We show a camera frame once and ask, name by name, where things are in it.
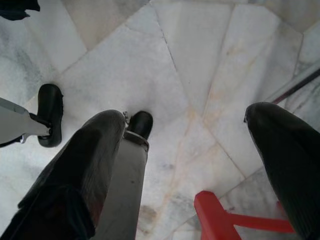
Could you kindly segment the black robot foot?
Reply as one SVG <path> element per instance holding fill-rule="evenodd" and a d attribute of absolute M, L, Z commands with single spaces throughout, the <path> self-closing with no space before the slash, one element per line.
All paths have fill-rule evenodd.
<path fill-rule="evenodd" d="M 63 94 L 58 86 L 47 83 L 40 87 L 37 116 L 50 128 L 49 136 L 38 137 L 41 146 L 53 148 L 61 143 L 63 106 Z"/>
<path fill-rule="evenodd" d="M 153 116 L 149 112 L 139 111 L 131 117 L 127 130 L 148 140 L 153 128 L 153 123 Z"/>

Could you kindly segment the black garment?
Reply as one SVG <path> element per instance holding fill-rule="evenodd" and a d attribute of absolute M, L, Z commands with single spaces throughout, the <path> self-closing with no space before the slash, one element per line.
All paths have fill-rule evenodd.
<path fill-rule="evenodd" d="M 0 17 L 18 21 L 30 17 L 27 10 L 40 11 L 38 0 L 0 0 Z"/>

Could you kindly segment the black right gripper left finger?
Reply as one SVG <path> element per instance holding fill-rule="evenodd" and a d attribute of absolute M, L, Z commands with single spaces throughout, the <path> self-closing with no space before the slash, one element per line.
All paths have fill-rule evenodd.
<path fill-rule="evenodd" d="M 0 240 L 93 237 L 125 126 L 113 109 L 90 118 L 40 173 Z"/>

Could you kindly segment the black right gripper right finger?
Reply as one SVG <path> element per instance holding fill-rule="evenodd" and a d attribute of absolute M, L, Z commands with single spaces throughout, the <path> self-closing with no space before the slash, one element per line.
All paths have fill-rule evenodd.
<path fill-rule="evenodd" d="M 248 106 L 244 122 L 293 229 L 320 240 L 320 133 L 268 102 Z"/>

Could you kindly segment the silver metal clothes rack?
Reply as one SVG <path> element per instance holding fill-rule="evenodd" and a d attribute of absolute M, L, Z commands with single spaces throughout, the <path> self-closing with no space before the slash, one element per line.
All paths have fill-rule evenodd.
<path fill-rule="evenodd" d="M 311 73 L 302 72 L 297 75 L 291 82 L 283 86 L 281 89 L 271 95 L 266 101 L 278 104 L 284 99 L 290 97 L 292 94 L 309 84 L 320 76 L 320 67 L 313 70 Z"/>

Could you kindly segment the red plastic stool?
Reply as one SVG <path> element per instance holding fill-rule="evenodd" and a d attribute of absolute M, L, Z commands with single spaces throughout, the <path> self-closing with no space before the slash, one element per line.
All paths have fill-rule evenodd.
<path fill-rule="evenodd" d="M 201 224 L 201 240 L 242 240 L 235 226 L 279 233 L 295 232 L 287 220 L 229 213 L 210 191 L 197 193 L 193 205 Z"/>

